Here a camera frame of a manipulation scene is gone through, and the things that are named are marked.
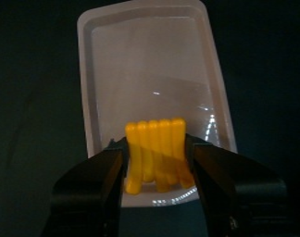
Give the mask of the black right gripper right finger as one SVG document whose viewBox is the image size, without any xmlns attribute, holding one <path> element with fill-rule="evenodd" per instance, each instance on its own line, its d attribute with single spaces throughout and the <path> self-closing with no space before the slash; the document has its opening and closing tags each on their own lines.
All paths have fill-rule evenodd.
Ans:
<svg viewBox="0 0 300 237">
<path fill-rule="evenodd" d="M 209 237 L 297 237 L 287 187 L 277 174 L 191 135 L 185 148 Z"/>
</svg>

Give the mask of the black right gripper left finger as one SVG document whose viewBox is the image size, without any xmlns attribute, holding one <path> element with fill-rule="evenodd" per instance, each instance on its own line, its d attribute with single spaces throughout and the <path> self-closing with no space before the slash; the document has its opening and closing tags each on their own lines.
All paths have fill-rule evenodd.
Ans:
<svg viewBox="0 0 300 237">
<path fill-rule="evenodd" d="M 119 237 L 127 141 L 108 146 L 58 179 L 40 237 Z"/>
</svg>

